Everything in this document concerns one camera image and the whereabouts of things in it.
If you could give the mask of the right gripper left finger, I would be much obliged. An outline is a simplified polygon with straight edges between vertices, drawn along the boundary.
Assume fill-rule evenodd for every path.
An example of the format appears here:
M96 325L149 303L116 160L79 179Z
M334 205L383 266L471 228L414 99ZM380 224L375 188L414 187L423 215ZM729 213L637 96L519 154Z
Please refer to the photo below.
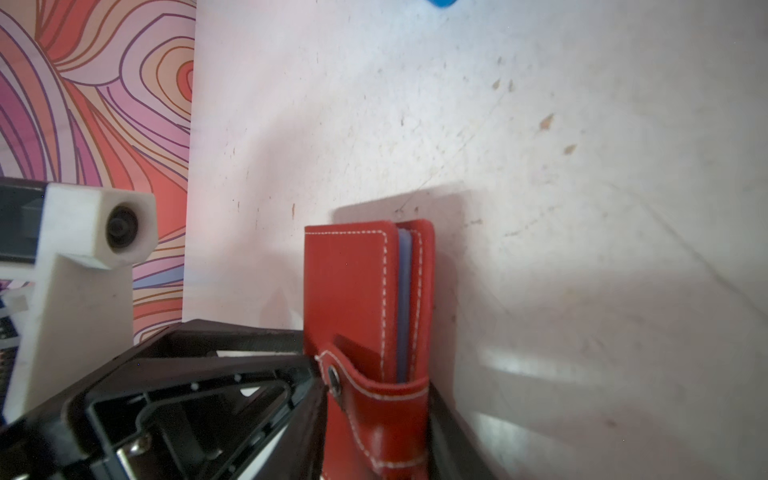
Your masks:
M3 427L1 475L317 479L326 393L299 330L176 324Z

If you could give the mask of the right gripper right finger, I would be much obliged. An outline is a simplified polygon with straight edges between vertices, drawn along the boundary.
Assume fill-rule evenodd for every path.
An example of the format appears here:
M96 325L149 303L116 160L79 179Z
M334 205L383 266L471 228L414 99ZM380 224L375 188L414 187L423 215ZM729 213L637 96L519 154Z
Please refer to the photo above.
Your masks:
M429 385L428 395L427 450L430 479L496 478L433 384Z

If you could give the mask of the red leather card holder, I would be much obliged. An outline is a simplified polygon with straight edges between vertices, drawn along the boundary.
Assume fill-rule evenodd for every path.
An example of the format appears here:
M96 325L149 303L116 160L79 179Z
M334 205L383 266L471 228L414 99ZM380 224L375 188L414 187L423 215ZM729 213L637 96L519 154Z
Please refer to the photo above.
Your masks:
M426 479L435 231L309 226L304 351L328 388L325 479Z

